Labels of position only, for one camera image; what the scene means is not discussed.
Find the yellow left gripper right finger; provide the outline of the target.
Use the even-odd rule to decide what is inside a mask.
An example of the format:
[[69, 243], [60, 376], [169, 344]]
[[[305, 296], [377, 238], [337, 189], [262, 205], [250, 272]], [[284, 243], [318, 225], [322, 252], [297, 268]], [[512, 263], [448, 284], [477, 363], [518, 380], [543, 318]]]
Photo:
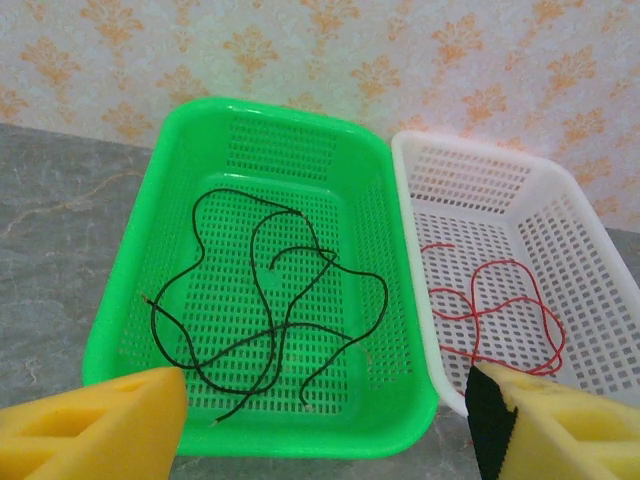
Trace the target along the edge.
[[465, 393], [484, 479], [636, 479], [639, 410], [506, 367], [480, 363]]

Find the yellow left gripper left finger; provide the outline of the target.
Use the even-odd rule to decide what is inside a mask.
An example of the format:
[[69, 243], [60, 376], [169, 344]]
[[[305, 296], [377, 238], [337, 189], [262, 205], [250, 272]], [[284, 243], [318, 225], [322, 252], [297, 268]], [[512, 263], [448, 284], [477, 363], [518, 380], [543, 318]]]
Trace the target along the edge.
[[4, 479], [166, 479], [187, 415], [184, 375], [162, 367], [1, 411]]

